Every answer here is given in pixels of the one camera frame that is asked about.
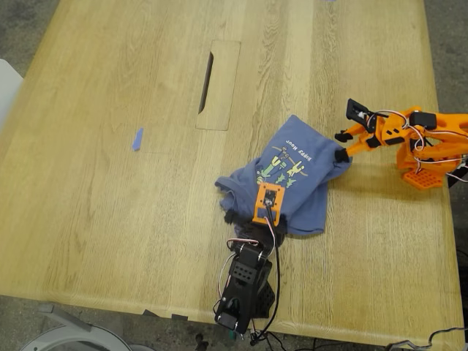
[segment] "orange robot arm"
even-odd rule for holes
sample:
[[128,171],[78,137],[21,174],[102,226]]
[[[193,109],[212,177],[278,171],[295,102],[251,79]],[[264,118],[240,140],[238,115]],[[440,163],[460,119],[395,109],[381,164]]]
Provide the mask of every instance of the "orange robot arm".
[[[335,135],[341,142],[358,135],[358,141],[337,151],[337,161],[347,161],[349,156],[361,151],[371,151],[379,146],[400,144],[397,167],[409,170],[403,179],[419,189],[442,185],[447,172],[455,170],[468,154],[468,114],[425,113],[414,106],[397,112],[367,107],[349,99],[348,119],[354,126]],[[436,139],[432,145],[427,138]]]

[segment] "wooden table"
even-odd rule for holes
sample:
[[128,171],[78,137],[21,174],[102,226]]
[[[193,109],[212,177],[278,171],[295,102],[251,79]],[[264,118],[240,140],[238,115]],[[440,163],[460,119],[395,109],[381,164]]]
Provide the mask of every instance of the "wooden table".
[[[1,132],[0,293],[213,322],[233,235],[214,181],[291,113],[333,137],[349,97],[437,109],[422,0],[63,0]],[[448,191],[404,183],[395,151],[358,155],[325,233],[284,242],[273,331],[425,344],[462,324]]]

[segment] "cartoon figure print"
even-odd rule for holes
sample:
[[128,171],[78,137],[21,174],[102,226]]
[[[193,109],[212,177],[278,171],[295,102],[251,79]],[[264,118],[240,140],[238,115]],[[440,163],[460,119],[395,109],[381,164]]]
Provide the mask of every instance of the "cartoon figure print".
[[294,179],[297,174],[307,177],[307,174],[303,172],[305,166],[302,165],[302,161],[294,162],[287,153],[286,146],[283,146],[282,148],[273,146],[273,148],[280,152],[273,157],[266,168],[263,168],[262,165],[258,165],[257,184],[268,182],[281,184],[286,186],[286,188],[289,188],[297,181],[297,179]]

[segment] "concrete floor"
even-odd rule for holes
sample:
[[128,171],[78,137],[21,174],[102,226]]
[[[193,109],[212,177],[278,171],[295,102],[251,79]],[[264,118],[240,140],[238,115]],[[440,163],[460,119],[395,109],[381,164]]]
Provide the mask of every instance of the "concrete floor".
[[[26,74],[57,4],[58,0],[0,1],[0,58],[6,59],[22,76]],[[444,112],[468,112],[467,13],[466,0],[426,0],[439,109]],[[468,252],[468,216],[464,210],[468,185],[456,184],[450,190],[450,198],[457,246]],[[37,305],[36,301],[0,296],[0,351],[19,350],[28,340],[55,325],[36,312]],[[129,343],[144,344],[157,351],[194,350],[197,333],[202,333],[210,343],[209,350],[251,350],[248,341],[230,340],[226,330],[215,325],[62,307],[85,322],[119,333]],[[278,336],[288,350],[312,346],[312,338]],[[328,342],[317,340],[317,345]],[[279,350],[274,342],[273,347]],[[382,348],[343,344],[326,349],[370,351]],[[259,344],[255,350],[268,350],[268,345]]]

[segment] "blue t-shirt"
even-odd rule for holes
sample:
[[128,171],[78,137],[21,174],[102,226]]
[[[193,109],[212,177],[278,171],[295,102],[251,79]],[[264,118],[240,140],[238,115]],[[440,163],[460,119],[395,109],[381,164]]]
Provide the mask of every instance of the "blue t-shirt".
[[341,175],[350,163],[335,162],[342,149],[297,116],[290,116],[268,143],[262,156],[215,185],[224,193],[221,206],[253,218],[258,184],[280,184],[284,193],[281,213],[289,233],[321,233],[325,227],[327,182]]

